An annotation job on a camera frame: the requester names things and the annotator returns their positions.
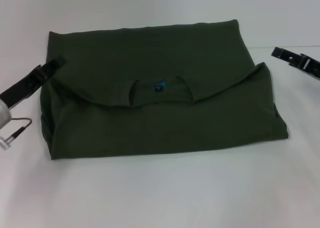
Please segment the white surface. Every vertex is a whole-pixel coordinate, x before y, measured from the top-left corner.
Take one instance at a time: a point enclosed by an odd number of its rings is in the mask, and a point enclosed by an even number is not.
[[[238,19],[248,47],[320,45],[318,0],[0,0],[0,91],[46,56],[48,32]],[[318,228],[320,81],[249,49],[271,70],[289,140],[168,155],[51,161],[34,124],[0,150],[1,228]],[[291,48],[320,60],[320,49]],[[19,122],[1,130],[6,136]]]

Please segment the wire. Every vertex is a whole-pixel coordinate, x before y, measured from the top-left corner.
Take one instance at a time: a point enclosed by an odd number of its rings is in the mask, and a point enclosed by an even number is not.
[[[28,126],[30,126],[32,124],[32,119],[30,119],[28,117],[11,118],[11,120],[13,120],[13,121],[29,121],[29,123],[23,127],[24,129],[26,129]]]

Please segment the fabric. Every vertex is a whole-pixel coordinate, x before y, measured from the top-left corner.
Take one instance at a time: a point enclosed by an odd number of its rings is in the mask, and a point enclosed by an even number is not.
[[[216,150],[288,138],[266,64],[236,20],[70,34],[41,90],[52,159]]]

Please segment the white table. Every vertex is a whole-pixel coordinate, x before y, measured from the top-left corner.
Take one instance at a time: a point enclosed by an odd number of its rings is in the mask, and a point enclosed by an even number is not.
[[[49,31],[238,19],[253,60],[271,71],[290,133],[224,150],[51,161],[36,92],[12,110],[32,126],[0,150],[0,227],[318,228],[320,81],[270,47],[320,60],[320,47],[299,47],[320,45],[319,8],[318,0],[0,0],[0,91],[44,63]]]

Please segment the dark green shirt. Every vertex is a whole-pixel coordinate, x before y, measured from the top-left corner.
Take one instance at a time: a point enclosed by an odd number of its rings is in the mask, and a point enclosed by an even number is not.
[[[41,91],[52,159],[216,150],[288,138],[236,20],[49,33],[67,64]]]

